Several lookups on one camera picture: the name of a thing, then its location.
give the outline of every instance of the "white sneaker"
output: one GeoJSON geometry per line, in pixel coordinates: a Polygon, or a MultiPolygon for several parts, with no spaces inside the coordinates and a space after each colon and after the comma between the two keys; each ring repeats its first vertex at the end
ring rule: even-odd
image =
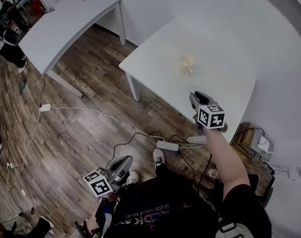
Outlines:
{"type": "Polygon", "coordinates": [[[130,171],[126,184],[128,185],[128,184],[138,184],[138,183],[139,183],[139,174],[135,170],[130,171]]]}
{"type": "Polygon", "coordinates": [[[48,220],[48,219],[46,219],[45,217],[43,217],[43,216],[40,216],[40,218],[41,219],[44,219],[45,221],[47,221],[47,222],[49,222],[49,224],[50,224],[50,231],[49,231],[49,233],[51,233],[51,234],[54,234],[55,232],[53,231],[53,228],[55,228],[55,226],[53,225],[53,223],[50,221],[50,220],[48,220]]]}
{"type": "Polygon", "coordinates": [[[19,71],[18,71],[19,74],[23,72],[23,70],[26,68],[26,65],[27,65],[27,62],[25,62],[25,66],[23,68],[19,68],[19,71]]]}
{"type": "Polygon", "coordinates": [[[162,150],[155,149],[153,156],[155,161],[155,169],[161,164],[165,163],[165,155],[162,150]]]}

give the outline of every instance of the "sleeve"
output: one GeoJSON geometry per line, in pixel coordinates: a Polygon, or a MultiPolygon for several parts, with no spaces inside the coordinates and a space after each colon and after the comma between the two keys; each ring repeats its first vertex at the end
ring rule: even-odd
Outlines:
{"type": "Polygon", "coordinates": [[[5,2],[3,5],[2,5],[2,8],[1,8],[1,10],[2,10],[2,12],[3,13],[8,13],[7,11],[8,11],[8,8],[9,8],[10,6],[8,6],[8,2],[5,2]]]}
{"type": "Polygon", "coordinates": [[[255,238],[270,238],[272,229],[268,215],[250,186],[234,187],[225,197],[221,217],[245,225],[255,238]]]}

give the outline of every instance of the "power outlet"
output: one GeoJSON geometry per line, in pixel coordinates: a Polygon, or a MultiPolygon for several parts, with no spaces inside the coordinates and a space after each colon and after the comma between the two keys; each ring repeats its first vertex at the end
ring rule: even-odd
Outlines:
{"type": "Polygon", "coordinates": [[[7,162],[7,168],[8,169],[14,169],[14,165],[13,165],[13,163],[11,163],[11,162],[7,162]]]}
{"type": "Polygon", "coordinates": [[[269,141],[265,137],[261,136],[259,139],[259,144],[257,146],[263,151],[268,152],[269,145],[270,145],[269,141]]]}

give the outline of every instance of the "white power brick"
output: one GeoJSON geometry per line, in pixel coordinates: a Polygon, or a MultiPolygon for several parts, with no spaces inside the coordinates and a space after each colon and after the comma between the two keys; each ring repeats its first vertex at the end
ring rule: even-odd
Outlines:
{"type": "Polygon", "coordinates": [[[270,145],[269,141],[265,137],[261,136],[259,139],[259,143],[257,145],[258,148],[262,149],[265,152],[268,152],[269,145],[270,145]]]}
{"type": "Polygon", "coordinates": [[[40,112],[50,111],[51,110],[51,104],[44,104],[39,108],[40,112]]]}
{"type": "Polygon", "coordinates": [[[170,142],[166,142],[166,141],[158,140],[158,142],[157,142],[157,148],[165,149],[165,150],[171,150],[171,151],[176,151],[177,152],[179,150],[179,145],[178,144],[174,144],[174,143],[170,143],[170,142]]]}

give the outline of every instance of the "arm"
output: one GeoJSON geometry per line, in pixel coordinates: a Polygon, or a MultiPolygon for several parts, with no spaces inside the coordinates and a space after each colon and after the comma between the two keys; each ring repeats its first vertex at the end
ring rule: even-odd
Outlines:
{"type": "Polygon", "coordinates": [[[228,144],[220,131],[204,129],[214,163],[224,184],[223,200],[232,188],[240,184],[249,185],[246,169],[239,156],[228,144]]]}
{"type": "Polygon", "coordinates": [[[18,2],[14,2],[13,5],[12,5],[11,7],[8,8],[7,12],[9,12],[9,11],[12,10],[13,8],[15,8],[17,4],[18,4],[18,2]]]}

